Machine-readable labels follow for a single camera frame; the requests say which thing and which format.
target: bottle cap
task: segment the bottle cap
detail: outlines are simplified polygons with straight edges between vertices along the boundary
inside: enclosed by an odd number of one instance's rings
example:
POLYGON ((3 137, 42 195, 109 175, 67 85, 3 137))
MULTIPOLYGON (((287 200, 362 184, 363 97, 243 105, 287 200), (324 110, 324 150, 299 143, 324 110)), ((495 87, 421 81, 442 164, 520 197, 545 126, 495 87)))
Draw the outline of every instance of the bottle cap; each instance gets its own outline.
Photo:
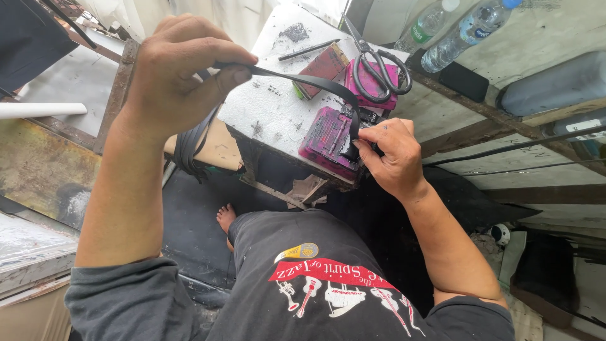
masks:
POLYGON ((442 8, 444 8, 446 12, 452 12, 453 10, 456 10, 457 7, 459 7, 459 0, 442 0, 442 8))
POLYGON ((503 6, 513 10, 522 3, 522 0, 503 0, 503 6))

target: sleeve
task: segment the sleeve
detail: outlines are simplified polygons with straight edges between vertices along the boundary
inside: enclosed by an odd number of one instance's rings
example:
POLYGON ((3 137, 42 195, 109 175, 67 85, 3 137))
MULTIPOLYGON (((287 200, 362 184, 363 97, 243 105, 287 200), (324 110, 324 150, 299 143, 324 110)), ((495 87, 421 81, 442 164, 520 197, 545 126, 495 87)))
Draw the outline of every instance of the sleeve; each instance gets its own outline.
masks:
POLYGON ((177 264, 165 257, 72 268, 65 305, 84 341, 189 341, 200 327, 177 264))
POLYGON ((457 296, 431 309, 425 322, 441 339, 451 341, 513 341, 511 314, 495 303, 457 296))

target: black t-shirt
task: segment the black t-shirt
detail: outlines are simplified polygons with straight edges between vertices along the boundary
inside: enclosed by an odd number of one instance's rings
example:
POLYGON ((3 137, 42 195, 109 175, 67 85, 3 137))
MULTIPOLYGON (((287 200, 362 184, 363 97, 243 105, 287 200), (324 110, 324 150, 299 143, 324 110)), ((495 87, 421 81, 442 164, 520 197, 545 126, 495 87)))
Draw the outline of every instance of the black t-shirt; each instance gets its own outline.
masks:
MULTIPOLYGON (((245 214, 229 237, 237 279, 209 341, 514 339, 509 312, 474 297, 423 319, 356 233, 324 211, 245 214)), ((85 340, 200 338, 176 263, 164 257, 73 268, 65 304, 85 340)))

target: pink block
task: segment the pink block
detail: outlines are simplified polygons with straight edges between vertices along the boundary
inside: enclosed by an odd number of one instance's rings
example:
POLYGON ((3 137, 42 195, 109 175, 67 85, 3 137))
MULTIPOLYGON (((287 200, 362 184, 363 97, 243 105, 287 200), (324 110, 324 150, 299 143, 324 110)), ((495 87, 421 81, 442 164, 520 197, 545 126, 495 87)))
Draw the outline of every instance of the pink block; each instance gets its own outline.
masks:
POLYGON ((336 109, 323 107, 307 132, 299 155, 348 180, 355 180, 360 165, 339 154, 343 145, 349 143, 350 125, 350 118, 336 109))
MULTIPOLYGON (((379 74, 381 74, 379 64, 377 64, 375 62, 371 62, 371 61, 368 61, 368 62, 370 63, 370 66, 372 66, 373 69, 375 69, 375 71, 377 71, 379 74)), ((398 102, 398 96, 396 96, 394 93, 392 93, 391 98, 387 102, 381 103, 381 104, 375 104, 373 102, 370 102, 366 98, 362 97, 362 95, 360 94, 360 91, 358 91, 358 88, 356 87, 356 83, 354 83, 354 81, 353 81, 353 66, 354 66, 354 60, 352 59, 346 69, 345 87, 350 89, 351 92, 353 92, 356 95, 356 97, 358 98, 358 105, 361 107, 372 107, 372 108, 380 108, 380 109, 387 109, 387 110, 395 109, 396 103, 398 102)), ((397 84, 398 83, 398 67, 395 65, 391 65, 391 64, 385 64, 385 68, 387 69, 387 74, 389 75, 391 82, 393 84, 397 84)), ((362 63, 360 63, 360 65, 358 65, 358 75, 360 77, 360 83, 362 83, 362 86, 364 86, 364 89, 366 89, 366 91, 369 94, 377 97, 378 95, 382 95, 384 93, 383 89, 375 81, 375 79, 372 77, 372 75, 366 71, 366 69, 364 68, 364 65, 362 63)))

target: scissors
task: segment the scissors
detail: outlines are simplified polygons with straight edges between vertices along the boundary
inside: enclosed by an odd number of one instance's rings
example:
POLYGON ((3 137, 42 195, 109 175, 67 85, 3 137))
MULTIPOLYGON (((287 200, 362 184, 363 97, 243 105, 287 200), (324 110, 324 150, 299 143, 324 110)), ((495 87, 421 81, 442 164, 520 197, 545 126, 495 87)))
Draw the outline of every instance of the scissors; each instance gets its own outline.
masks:
POLYGON ((413 86, 413 80, 410 76, 410 71, 404 65, 404 62, 402 62, 398 57, 392 55, 387 51, 378 50, 377 52, 375 52, 366 42, 366 40, 362 39, 362 36, 358 32, 358 30, 356 30, 356 27, 353 26, 351 21, 347 19, 345 13, 341 14, 343 15, 343 18, 345 20, 345 25, 353 36, 358 51, 360 51, 360 54, 356 57, 353 66, 353 82, 354 84, 356 84, 356 87, 358 88, 358 91, 360 91, 360 94, 370 102, 380 104, 387 102, 390 99, 392 93, 395 93, 398 96, 405 95, 406 93, 408 93, 413 86), (377 64, 379 64, 379 70, 381 70, 381 74, 375 71, 375 69, 370 65, 370 63, 368 63, 368 60, 366 59, 366 53, 370 53, 377 62, 377 64), (385 68, 385 63, 383 62, 383 59, 381 57, 385 57, 390 61, 396 63, 396 65, 400 68, 400 71, 404 73, 404 78, 406 79, 406 86, 403 89, 400 89, 397 84, 393 84, 391 82, 389 74, 387 73, 387 69, 385 68), (383 89, 383 91, 385 92, 383 96, 375 97, 371 95, 368 91, 366 91, 364 87, 362 87, 362 83, 360 83, 360 76, 358 74, 358 67, 360 66, 360 62, 362 62, 362 65, 364 65, 364 69, 368 73, 370 73, 370 75, 383 89))

